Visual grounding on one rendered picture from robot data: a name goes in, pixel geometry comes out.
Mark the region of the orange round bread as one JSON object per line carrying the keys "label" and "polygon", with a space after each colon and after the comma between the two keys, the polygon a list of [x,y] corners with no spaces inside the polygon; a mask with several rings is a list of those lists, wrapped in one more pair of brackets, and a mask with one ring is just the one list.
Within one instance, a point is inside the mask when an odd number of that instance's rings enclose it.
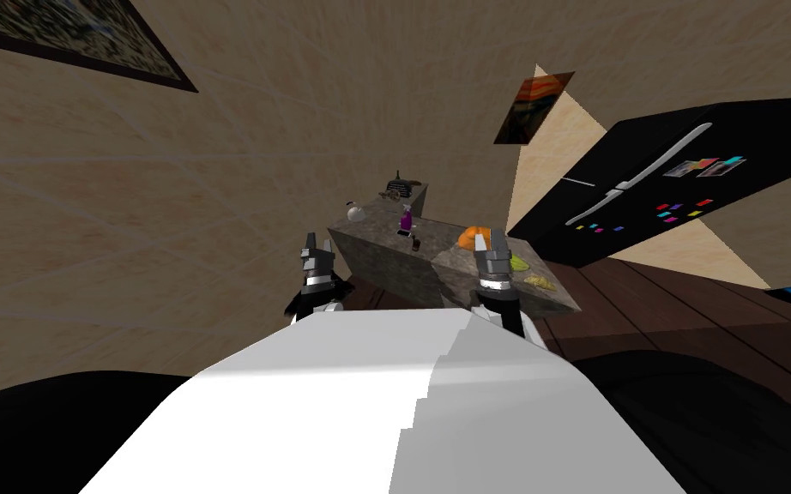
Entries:
{"label": "orange round bread", "polygon": [[458,237],[456,244],[468,251],[474,251],[476,247],[476,237],[480,235],[485,243],[485,249],[491,247],[491,228],[484,226],[470,226]]}

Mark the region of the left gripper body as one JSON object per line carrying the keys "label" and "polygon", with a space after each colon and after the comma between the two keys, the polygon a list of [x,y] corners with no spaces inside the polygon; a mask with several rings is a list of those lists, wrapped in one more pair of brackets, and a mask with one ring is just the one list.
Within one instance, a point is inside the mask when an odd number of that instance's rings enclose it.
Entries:
{"label": "left gripper body", "polygon": [[330,284],[333,280],[335,253],[331,249],[304,248],[301,250],[305,286]]}

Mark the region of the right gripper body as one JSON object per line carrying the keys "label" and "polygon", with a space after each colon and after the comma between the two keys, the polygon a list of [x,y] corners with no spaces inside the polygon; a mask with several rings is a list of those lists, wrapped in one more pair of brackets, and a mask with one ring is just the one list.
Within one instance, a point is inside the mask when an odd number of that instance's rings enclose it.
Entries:
{"label": "right gripper body", "polygon": [[476,250],[473,252],[473,256],[480,279],[490,281],[511,280],[511,251],[509,249]]}

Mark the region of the orange wall picture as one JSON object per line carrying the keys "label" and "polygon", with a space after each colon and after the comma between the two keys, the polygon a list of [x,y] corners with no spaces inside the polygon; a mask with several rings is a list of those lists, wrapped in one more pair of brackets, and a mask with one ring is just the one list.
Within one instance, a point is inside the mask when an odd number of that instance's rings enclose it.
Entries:
{"label": "orange wall picture", "polygon": [[527,146],[573,75],[567,72],[524,80],[493,144]]}

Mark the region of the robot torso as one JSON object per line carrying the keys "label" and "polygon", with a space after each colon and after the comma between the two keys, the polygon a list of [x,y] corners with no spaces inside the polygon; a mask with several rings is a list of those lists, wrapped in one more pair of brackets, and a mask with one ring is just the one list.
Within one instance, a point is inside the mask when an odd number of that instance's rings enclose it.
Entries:
{"label": "robot torso", "polygon": [[202,370],[80,494],[686,494],[538,333],[322,312]]}

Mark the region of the dark toaster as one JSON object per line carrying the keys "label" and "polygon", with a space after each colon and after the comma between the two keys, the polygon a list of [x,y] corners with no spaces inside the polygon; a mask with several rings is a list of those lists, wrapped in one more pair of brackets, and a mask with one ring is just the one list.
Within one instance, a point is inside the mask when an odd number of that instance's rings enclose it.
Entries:
{"label": "dark toaster", "polygon": [[397,171],[395,178],[387,183],[386,190],[389,195],[396,193],[400,198],[411,197],[414,193],[415,187],[420,187],[422,183],[417,180],[407,180],[401,178],[400,172]]}

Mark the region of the black fridge with magnets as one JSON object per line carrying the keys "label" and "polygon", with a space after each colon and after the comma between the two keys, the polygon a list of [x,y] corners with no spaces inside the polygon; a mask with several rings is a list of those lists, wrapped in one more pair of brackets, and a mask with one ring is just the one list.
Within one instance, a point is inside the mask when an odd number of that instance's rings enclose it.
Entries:
{"label": "black fridge with magnets", "polygon": [[626,119],[510,229],[581,268],[791,178],[791,98]]}

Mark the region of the dark-framed wall picture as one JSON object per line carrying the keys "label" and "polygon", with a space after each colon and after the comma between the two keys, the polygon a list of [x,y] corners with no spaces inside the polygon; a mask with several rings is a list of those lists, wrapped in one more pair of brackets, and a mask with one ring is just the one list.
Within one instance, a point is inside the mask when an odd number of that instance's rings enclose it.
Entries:
{"label": "dark-framed wall picture", "polygon": [[0,0],[0,50],[196,91],[130,0]]}

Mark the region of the grey stone counter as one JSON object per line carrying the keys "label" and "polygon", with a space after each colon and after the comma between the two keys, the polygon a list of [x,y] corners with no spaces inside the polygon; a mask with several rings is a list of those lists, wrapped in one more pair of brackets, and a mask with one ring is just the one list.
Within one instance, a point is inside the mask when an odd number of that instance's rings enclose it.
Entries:
{"label": "grey stone counter", "polygon": [[[363,206],[361,222],[337,220],[329,235],[351,273],[421,308],[469,309],[476,305],[478,271],[473,252],[456,242],[463,226],[420,217],[426,184],[409,198],[393,202],[377,197]],[[410,234],[400,231],[403,205],[412,208]],[[412,251],[412,238],[420,250]]]}

